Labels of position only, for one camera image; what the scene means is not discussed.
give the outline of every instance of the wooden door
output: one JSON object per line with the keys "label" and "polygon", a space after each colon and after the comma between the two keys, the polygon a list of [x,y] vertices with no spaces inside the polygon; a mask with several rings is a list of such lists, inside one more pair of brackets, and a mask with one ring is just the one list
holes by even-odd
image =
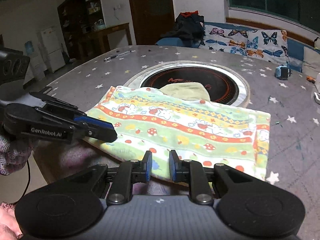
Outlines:
{"label": "wooden door", "polygon": [[172,30],[172,0],[130,0],[130,7],[137,45],[154,45]]}

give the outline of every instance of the cable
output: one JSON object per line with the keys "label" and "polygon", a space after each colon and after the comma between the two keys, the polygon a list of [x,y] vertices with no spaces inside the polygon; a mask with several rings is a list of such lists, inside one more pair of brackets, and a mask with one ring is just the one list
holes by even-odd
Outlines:
{"label": "cable", "polygon": [[22,199],[24,197],[24,195],[26,194],[27,190],[28,190],[28,187],[29,187],[29,184],[30,184],[30,180],[31,180],[31,175],[30,175],[30,164],[29,164],[29,160],[27,160],[27,166],[28,166],[28,183],[27,183],[27,186],[26,186],[26,189],[24,190],[22,196],[20,199]]}
{"label": "cable", "polygon": [[116,16],[116,9],[113,8],[113,12],[114,12],[114,15],[115,15],[116,19],[117,19],[118,21],[120,21],[119,18]]}

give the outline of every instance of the wooden cabinet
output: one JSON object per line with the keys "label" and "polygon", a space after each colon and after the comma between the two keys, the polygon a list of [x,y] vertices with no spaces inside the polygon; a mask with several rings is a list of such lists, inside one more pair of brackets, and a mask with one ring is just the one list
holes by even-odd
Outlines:
{"label": "wooden cabinet", "polygon": [[65,0],[58,7],[63,37],[70,58],[80,59],[78,41],[90,33],[95,22],[104,20],[100,0]]}

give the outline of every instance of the round table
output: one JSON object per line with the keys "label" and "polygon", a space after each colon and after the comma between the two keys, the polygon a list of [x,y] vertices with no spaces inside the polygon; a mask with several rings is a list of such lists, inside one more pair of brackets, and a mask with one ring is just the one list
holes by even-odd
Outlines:
{"label": "round table", "polygon": [[[127,50],[131,53],[104,62]],[[50,84],[49,95],[87,111],[110,86],[125,84],[154,65],[190,60],[226,66],[241,74],[250,86],[247,108],[271,114],[267,180],[297,195],[307,210],[299,236],[317,239],[320,230],[320,105],[313,99],[315,87],[303,73],[293,72],[287,81],[274,77],[277,65],[219,51],[164,46],[129,46],[114,49],[86,62]],[[35,160],[48,182],[76,173],[97,163],[110,167],[118,161],[88,145],[41,142]],[[153,179],[136,185],[135,193],[178,194],[186,188]]]}

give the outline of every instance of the metal screw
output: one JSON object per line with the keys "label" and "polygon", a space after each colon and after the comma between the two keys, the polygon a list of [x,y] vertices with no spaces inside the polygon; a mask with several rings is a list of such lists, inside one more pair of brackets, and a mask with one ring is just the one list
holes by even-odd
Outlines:
{"label": "metal screw", "polygon": [[196,199],[201,203],[207,203],[212,200],[212,197],[208,194],[199,194],[198,196],[196,196]]}
{"label": "metal screw", "polygon": [[112,201],[112,202],[118,203],[118,202],[121,202],[121,201],[124,200],[124,196],[121,195],[121,194],[118,194],[118,193],[114,193],[114,194],[110,195],[110,196],[108,197],[108,199],[109,199],[110,201]]}

